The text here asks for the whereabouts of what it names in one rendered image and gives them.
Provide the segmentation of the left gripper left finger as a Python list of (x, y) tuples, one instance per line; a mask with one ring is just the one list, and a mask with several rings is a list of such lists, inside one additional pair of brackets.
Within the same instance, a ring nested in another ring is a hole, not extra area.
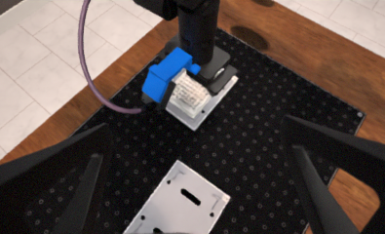
[(27, 205), (91, 155), (79, 187), (51, 234), (93, 234), (114, 140), (107, 123), (0, 165), (0, 234), (36, 234)]

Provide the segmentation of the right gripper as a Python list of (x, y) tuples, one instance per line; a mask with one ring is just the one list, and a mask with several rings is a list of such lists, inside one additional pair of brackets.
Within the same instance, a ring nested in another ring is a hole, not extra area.
[(230, 55), (214, 45), (214, 41), (215, 35), (202, 43), (191, 43), (178, 31), (158, 53), (162, 61), (150, 66), (142, 90), (161, 102), (169, 82), (185, 67), (188, 76), (207, 88), (212, 98), (216, 96), (237, 73), (237, 69), (228, 65), (215, 77), (229, 62)]

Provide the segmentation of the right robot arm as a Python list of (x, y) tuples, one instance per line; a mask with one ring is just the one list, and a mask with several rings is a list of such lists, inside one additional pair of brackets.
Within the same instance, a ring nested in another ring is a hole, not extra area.
[[(178, 17), (178, 29), (182, 37), (191, 43), (202, 43), (216, 33), (220, 0), (134, 0), (136, 4), (165, 20)], [(177, 4), (176, 4), (177, 2)], [(145, 92), (144, 103), (155, 102), (153, 110), (165, 109), (173, 93), (176, 82), (171, 80), (161, 102), (157, 102)]]

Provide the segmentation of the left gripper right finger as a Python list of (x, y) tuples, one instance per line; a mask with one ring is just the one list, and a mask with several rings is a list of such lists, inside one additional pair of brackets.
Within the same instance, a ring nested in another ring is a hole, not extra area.
[[(385, 143), (291, 116), (280, 140), (312, 234), (385, 234)], [(304, 146), (375, 191), (379, 207), (360, 232), (319, 177)]]

